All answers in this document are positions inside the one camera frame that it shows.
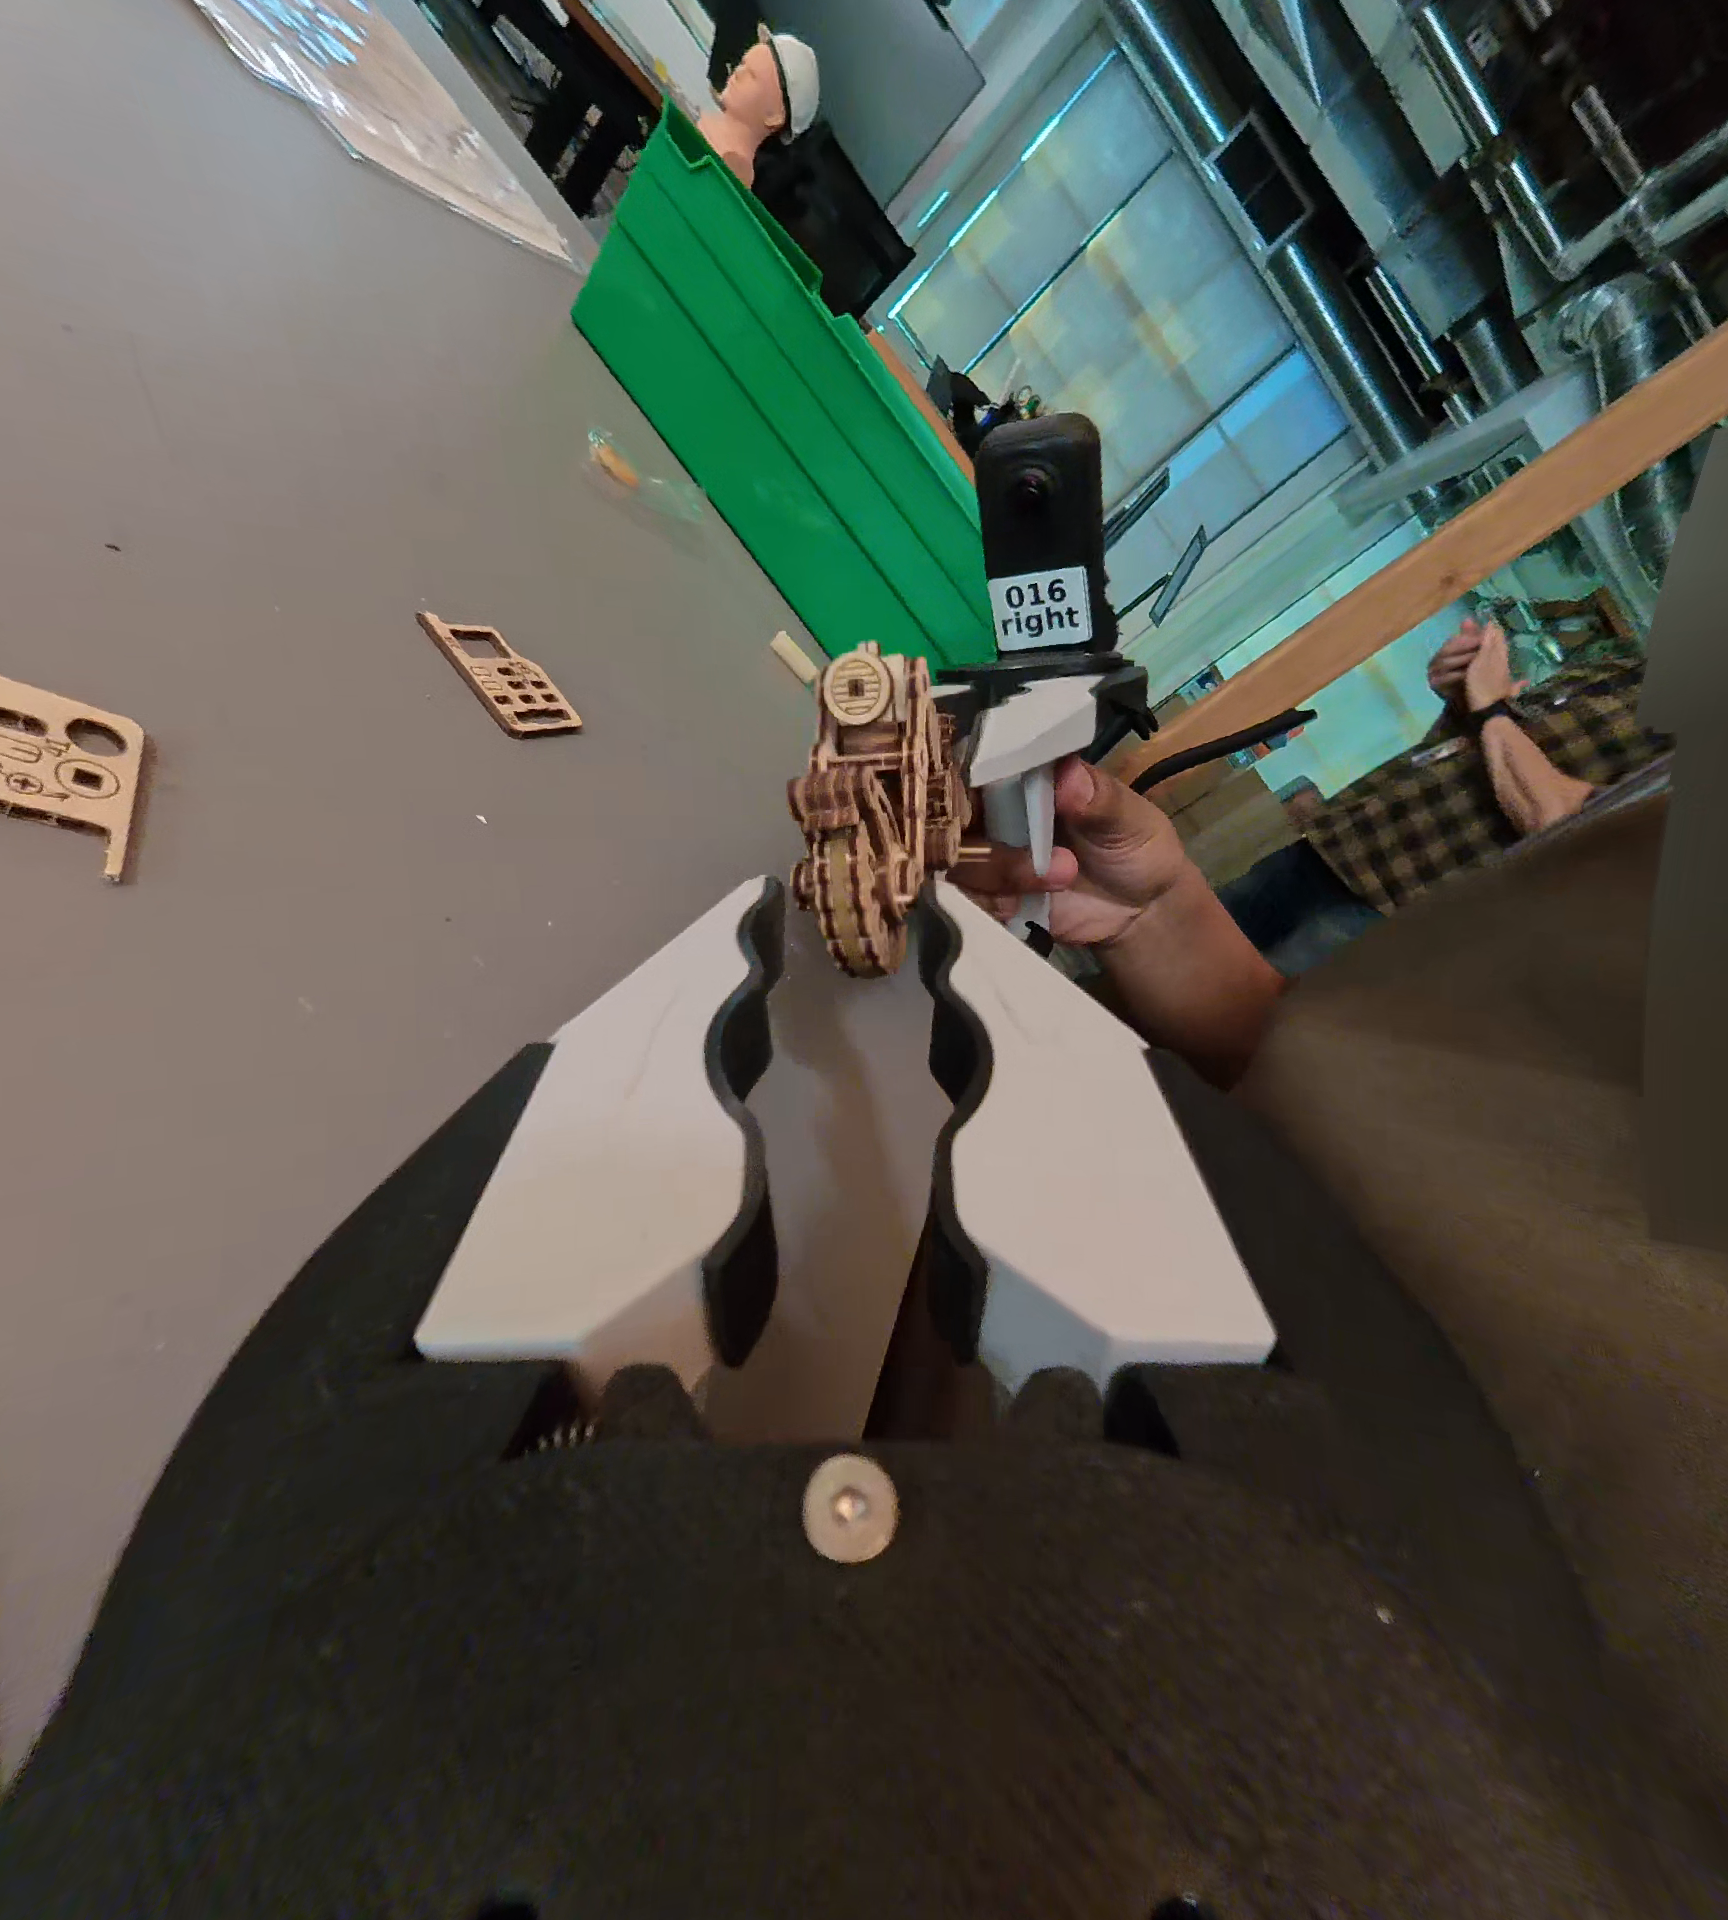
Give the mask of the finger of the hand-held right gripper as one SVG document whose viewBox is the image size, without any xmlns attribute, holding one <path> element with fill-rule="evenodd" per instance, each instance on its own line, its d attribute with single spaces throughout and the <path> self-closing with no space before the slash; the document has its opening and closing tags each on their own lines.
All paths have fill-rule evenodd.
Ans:
<svg viewBox="0 0 1728 1920">
<path fill-rule="evenodd" d="M 1056 768 L 1091 748 L 1096 726 L 1096 684 L 1022 684 L 975 718 L 966 785 L 985 838 L 1029 858 L 1022 900 L 1048 900 Z"/>
</svg>

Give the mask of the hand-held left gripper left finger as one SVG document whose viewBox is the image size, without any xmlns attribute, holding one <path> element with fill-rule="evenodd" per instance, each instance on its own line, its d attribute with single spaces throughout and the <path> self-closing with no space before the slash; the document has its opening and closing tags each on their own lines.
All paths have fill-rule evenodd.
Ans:
<svg viewBox="0 0 1728 1920">
<path fill-rule="evenodd" d="M 546 1360 L 685 1391 L 766 1331 L 777 1238 L 749 1097 L 771 1065 L 786 891 L 753 876 L 587 1005 L 540 1076 L 413 1335 L 430 1362 Z"/>
</svg>

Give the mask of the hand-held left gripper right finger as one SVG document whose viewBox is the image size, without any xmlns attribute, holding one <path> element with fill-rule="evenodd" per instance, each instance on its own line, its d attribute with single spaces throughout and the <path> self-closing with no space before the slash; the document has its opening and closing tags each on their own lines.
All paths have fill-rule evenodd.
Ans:
<svg viewBox="0 0 1728 1920">
<path fill-rule="evenodd" d="M 1260 1367 L 1278 1333 L 1142 1041 L 952 884 L 920 900 L 927 1309 L 1017 1394 L 1131 1367 Z"/>
</svg>

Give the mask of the wooden model motorcycle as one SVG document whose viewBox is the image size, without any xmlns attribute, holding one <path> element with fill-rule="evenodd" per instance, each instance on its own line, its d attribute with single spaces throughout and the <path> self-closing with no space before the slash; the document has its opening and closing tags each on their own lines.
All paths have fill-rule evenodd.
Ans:
<svg viewBox="0 0 1728 1920">
<path fill-rule="evenodd" d="M 927 660 L 876 640 L 817 678 L 808 767 L 786 786 L 804 840 L 787 892 L 851 978 L 899 972 L 924 882 L 957 858 L 972 822 L 966 767 L 977 713 L 968 680 L 934 686 Z"/>
</svg>

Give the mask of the grey desk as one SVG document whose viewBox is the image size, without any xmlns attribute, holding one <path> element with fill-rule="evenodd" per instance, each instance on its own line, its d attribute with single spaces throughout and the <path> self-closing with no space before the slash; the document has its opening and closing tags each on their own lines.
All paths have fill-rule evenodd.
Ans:
<svg viewBox="0 0 1728 1920">
<path fill-rule="evenodd" d="M 569 322 L 192 4 L 0 4 L 0 674 L 136 720 L 123 882 L 0 813 L 0 1795 L 179 1432 L 517 1046 L 786 874 L 809 644 Z M 418 614 L 582 732 L 509 738 Z"/>
</svg>

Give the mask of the person's right hand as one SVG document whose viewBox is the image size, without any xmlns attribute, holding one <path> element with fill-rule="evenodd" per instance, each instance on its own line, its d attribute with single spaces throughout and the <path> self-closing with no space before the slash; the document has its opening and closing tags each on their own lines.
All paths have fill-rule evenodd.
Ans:
<svg viewBox="0 0 1728 1920">
<path fill-rule="evenodd" d="M 1170 819 L 1122 781 L 1068 757 L 1052 768 L 1052 840 L 1033 860 L 985 830 L 952 880 L 999 921 L 1061 948 L 1212 946 L 1234 923 L 1189 863 Z"/>
</svg>

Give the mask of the black bag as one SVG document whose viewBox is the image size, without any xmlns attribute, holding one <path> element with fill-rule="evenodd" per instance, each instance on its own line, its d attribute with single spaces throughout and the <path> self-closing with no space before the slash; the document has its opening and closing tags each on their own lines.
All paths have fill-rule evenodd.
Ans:
<svg viewBox="0 0 1728 1920">
<path fill-rule="evenodd" d="M 950 368 L 942 357 L 936 357 L 926 372 L 924 396 L 968 461 L 975 459 L 995 429 L 1033 420 L 1044 410 L 1044 401 L 1029 386 L 993 398 L 968 372 Z"/>
</svg>

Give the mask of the green plastic bin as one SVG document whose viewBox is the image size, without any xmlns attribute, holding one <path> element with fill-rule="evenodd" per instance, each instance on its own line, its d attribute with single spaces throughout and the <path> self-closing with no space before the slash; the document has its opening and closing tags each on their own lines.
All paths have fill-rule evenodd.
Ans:
<svg viewBox="0 0 1728 1920">
<path fill-rule="evenodd" d="M 823 654 L 995 660 L 972 482 L 675 102 L 571 322 Z"/>
</svg>

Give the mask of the small clear plastic bag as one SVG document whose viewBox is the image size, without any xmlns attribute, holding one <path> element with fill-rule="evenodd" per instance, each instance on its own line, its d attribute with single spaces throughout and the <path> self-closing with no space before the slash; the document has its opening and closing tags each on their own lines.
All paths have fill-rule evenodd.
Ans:
<svg viewBox="0 0 1728 1920">
<path fill-rule="evenodd" d="M 604 429 L 586 436 L 586 472 L 589 484 L 614 505 L 640 511 L 673 524 L 699 524 L 708 502 L 685 479 L 667 479 L 644 469 Z"/>
</svg>

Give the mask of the person's grey trousers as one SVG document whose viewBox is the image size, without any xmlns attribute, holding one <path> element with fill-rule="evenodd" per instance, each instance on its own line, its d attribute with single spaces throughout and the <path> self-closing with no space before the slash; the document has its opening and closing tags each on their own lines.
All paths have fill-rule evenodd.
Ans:
<svg viewBox="0 0 1728 1920">
<path fill-rule="evenodd" d="M 1238 1092 L 1450 1336 L 1728 1843 L 1728 1254 L 1639 1197 L 1666 826 L 1601 806 L 1444 880 L 1290 984 Z"/>
</svg>

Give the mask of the wooden beam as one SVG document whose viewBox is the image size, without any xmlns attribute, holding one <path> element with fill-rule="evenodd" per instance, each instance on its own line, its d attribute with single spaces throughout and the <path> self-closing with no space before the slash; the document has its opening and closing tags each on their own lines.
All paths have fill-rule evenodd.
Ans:
<svg viewBox="0 0 1728 1920">
<path fill-rule="evenodd" d="M 1178 711 L 1151 738 L 1122 744 L 1108 759 L 1108 770 L 1116 778 L 1136 781 L 1164 759 L 1201 750 L 1258 725 L 1268 732 L 1284 731 L 1284 713 L 1302 709 L 1723 420 L 1728 322 L 1496 492 L 1352 589 L 1272 653 Z"/>
</svg>

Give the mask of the small wooden cutout panel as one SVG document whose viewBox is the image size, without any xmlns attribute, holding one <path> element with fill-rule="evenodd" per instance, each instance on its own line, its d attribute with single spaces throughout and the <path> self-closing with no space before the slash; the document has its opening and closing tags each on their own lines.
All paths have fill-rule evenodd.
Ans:
<svg viewBox="0 0 1728 1920">
<path fill-rule="evenodd" d="M 524 743 L 582 732 L 571 702 L 538 663 L 509 647 L 502 631 L 445 621 L 430 611 L 419 611 L 416 623 L 507 738 Z"/>
</svg>

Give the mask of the mannequin head with helmet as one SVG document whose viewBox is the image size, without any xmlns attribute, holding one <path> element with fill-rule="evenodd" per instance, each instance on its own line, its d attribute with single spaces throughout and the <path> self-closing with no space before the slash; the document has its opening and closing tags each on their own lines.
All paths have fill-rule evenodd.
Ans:
<svg viewBox="0 0 1728 1920">
<path fill-rule="evenodd" d="M 755 188 L 755 158 L 768 145 L 792 145 L 816 120 L 822 74 L 816 50 L 792 32 L 755 24 L 739 56 L 697 119 L 697 132 L 744 188 Z"/>
</svg>

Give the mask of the silver ventilation ducts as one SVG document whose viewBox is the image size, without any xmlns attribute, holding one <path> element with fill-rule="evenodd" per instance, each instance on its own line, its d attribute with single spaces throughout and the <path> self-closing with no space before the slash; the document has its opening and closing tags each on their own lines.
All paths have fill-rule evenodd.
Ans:
<svg viewBox="0 0 1728 1920">
<path fill-rule="evenodd" d="M 1103 4 L 1378 479 L 1447 516 L 1728 324 L 1728 4 Z"/>
</svg>

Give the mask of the large wooden cutout panel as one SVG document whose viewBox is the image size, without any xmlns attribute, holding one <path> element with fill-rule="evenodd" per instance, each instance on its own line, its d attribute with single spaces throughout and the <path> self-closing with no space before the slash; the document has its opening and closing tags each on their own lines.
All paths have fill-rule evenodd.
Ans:
<svg viewBox="0 0 1728 1920">
<path fill-rule="evenodd" d="M 129 874 L 146 770 L 132 718 L 0 677 L 0 813 L 97 836 L 109 884 Z"/>
</svg>

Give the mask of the clear plastic sheet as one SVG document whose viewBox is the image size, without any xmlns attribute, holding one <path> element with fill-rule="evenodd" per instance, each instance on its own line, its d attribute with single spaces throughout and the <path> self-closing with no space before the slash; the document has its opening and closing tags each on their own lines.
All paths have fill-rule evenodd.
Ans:
<svg viewBox="0 0 1728 1920">
<path fill-rule="evenodd" d="M 565 268 L 578 253 L 395 24 L 365 2 L 199 2 L 259 83 L 359 162 Z"/>
</svg>

